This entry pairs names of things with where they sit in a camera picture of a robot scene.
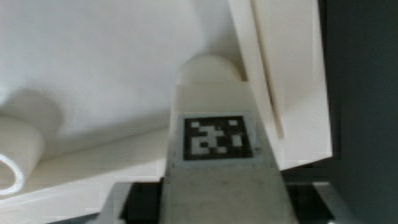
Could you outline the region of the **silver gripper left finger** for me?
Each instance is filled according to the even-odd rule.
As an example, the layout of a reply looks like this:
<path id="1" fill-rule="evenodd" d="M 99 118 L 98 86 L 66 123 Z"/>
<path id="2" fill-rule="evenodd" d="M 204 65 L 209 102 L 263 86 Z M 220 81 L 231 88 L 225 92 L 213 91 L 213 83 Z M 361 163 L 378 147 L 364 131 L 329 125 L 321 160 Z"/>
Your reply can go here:
<path id="1" fill-rule="evenodd" d="M 114 184 L 98 224 L 160 224 L 163 180 Z"/>

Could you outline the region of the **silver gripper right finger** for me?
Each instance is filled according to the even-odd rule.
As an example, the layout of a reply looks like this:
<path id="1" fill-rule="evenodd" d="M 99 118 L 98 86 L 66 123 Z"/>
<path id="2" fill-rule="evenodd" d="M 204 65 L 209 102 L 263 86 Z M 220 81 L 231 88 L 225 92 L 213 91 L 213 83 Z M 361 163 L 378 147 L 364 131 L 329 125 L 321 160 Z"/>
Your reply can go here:
<path id="1" fill-rule="evenodd" d="M 348 206 L 329 182 L 288 182 L 298 224 L 355 224 Z"/>

